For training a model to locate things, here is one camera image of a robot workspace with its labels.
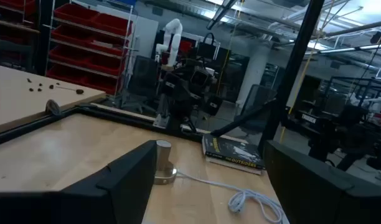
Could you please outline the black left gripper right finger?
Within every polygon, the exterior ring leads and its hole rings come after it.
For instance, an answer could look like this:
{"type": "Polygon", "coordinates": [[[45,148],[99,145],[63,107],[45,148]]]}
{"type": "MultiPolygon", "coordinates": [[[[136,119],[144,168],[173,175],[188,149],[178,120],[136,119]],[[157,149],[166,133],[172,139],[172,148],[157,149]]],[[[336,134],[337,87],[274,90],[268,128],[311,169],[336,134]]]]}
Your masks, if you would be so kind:
{"type": "Polygon", "coordinates": [[[276,141],[263,158],[290,224],[381,224],[381,186],[276,141]]]}

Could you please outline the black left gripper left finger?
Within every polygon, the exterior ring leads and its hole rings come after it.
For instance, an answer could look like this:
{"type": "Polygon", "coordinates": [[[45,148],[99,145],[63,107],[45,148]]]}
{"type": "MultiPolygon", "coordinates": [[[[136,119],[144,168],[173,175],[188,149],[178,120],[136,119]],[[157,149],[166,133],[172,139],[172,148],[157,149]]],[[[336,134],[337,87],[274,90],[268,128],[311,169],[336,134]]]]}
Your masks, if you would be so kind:
{"type": "Polygon", "coordinates": [[[141,224],[157,155],[149,140],[62,190],[0,192],[0,224],[141,224]]]}

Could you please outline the metal lamp base with socket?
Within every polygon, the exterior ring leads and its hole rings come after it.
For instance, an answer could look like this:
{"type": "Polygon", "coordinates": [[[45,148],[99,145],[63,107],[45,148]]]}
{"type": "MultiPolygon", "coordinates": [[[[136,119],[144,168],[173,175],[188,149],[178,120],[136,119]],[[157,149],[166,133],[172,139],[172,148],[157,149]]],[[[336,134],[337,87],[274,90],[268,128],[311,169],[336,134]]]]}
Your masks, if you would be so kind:
{"type": "Polygon", "coordinates": [[[155,185],[167,185],[175,181],[177,169],[174,164],[169,161],[172,144],[166,140],[157,140],[156,149],[158,153],[156,172],[154,175],[155,185]]]}

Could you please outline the black background robot station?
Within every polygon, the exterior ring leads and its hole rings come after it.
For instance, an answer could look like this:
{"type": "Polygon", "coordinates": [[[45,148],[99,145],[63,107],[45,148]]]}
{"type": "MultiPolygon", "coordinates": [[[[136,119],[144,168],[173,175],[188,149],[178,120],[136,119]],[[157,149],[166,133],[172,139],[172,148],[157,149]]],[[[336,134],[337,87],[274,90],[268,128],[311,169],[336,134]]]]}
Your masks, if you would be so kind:
{"type": "Polygon", "coordinates": [[[346,105],[339,116],[297,111],[292,127],[309,138],[309,156],[327,162],[340,149],[345,156],[336,168],[346,171],[355,161],[369,156],[367,165],[381,169],[381,128],[368,121],[368,110],[346,105]]]}

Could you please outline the black paperback book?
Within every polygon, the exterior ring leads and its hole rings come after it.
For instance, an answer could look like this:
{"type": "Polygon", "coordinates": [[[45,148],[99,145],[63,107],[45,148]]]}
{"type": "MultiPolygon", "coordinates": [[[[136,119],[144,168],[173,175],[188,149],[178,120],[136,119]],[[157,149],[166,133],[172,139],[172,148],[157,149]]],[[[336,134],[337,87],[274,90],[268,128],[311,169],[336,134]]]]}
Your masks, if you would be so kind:
{"type": "Polygon", "coordinates": [[[202,149],[207,162],[261,175],[265,164],[253,144],[205,134],[202,149]]]}

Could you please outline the grey round desk grommet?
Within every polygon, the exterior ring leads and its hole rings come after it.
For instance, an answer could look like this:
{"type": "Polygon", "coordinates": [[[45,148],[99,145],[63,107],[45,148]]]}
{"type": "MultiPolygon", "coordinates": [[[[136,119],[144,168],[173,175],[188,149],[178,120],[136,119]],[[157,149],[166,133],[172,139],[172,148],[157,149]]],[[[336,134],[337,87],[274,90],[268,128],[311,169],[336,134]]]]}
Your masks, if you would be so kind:
{"type": "Polygon", "coordinates": [[[60,106],[54,100],[48,100],[45,105],[45,112],[53,114],[54,116],[60,116],[62,114],[60,106]]]}

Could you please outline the black mesh office chair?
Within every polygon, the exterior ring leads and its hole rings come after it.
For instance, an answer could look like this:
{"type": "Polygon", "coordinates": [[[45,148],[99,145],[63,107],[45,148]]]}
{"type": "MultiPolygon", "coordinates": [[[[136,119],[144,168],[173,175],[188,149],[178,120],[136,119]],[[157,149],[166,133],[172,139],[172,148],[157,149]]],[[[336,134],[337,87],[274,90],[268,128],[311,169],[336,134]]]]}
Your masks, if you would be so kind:
{"type": "Polygon", "coordinates": [[[122,108],[136,108],[141,113],[148,110],[153,113],[156,108],[150,106],[154,103],[157,88],[157,65],[151,58],[136,56],[133,74],[129,79],[122,108]]]}

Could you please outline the light wooden desk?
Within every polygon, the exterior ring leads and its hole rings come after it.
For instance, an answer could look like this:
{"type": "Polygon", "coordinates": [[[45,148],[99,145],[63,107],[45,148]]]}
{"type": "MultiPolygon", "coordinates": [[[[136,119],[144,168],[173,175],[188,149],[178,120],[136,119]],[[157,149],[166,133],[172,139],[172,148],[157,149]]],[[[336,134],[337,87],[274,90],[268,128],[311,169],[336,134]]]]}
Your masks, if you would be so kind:
{"type": "Polygon", "coordinates": [[[0,132],[43,116],[48,100],[54,100],[62,109],[67,109],[105,96],[106,93],[100,90],[0,66],[0,132]],[[50,85],[54,86],[53,90],[49,89],[50,85]],[[55,86],[81,89],[84,93],[78,95],[55,86]]]}

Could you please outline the rack with red bins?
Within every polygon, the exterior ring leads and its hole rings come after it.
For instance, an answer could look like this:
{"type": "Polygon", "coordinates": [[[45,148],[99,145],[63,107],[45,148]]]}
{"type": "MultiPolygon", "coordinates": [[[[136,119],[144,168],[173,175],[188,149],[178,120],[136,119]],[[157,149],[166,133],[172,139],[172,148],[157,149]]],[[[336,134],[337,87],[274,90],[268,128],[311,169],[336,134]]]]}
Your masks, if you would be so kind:
{"type": "Polygon", "coordinates": [[[134,7],[116,16],[101,6],[69,1],[52,14],[46,75],[49,78],[121,94],[128,60],[133,54],[134,7]]]}

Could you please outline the black tote bag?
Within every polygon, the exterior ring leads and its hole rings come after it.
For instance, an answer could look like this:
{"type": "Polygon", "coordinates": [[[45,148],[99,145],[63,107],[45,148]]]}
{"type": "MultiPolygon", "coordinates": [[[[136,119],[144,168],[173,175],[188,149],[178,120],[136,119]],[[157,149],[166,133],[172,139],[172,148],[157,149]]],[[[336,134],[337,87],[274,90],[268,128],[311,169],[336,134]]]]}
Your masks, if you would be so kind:
{"type": "Polygon", "coordinates": [[[209,32],[203,38],[203,41],[198,43],[197,56],[215,60],[220,48],[220,42],[215,40],[213,33],[209,32]]]}

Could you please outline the dark shelf rack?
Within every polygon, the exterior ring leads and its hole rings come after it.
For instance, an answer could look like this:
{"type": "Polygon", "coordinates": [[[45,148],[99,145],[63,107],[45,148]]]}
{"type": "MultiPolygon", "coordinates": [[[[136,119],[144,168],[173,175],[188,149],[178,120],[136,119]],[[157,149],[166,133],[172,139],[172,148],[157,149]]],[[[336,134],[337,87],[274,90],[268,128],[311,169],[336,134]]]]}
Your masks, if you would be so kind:
{"type": "Polygon", "coordinates": [[[0,65],[35,73],[40,0],[0,0],[0,65]]]}

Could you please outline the hanging ceiling light fixture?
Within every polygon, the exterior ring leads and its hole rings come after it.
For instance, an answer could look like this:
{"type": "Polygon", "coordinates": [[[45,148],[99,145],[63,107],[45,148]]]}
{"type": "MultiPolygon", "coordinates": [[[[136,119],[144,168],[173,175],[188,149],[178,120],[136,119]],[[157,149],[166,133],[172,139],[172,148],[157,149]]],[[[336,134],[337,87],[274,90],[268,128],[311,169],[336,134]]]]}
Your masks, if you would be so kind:
{"type": "Polygon", "coordinates": [[[207,30],[211,30],[218,22],[222,22],[226,18],[226,22],[234,20],[234,17],[228,16],[227,13],[238,2],[238,0],[223,0],[222,4],[218,7],[215,14],[207,24],[207,30]]]}

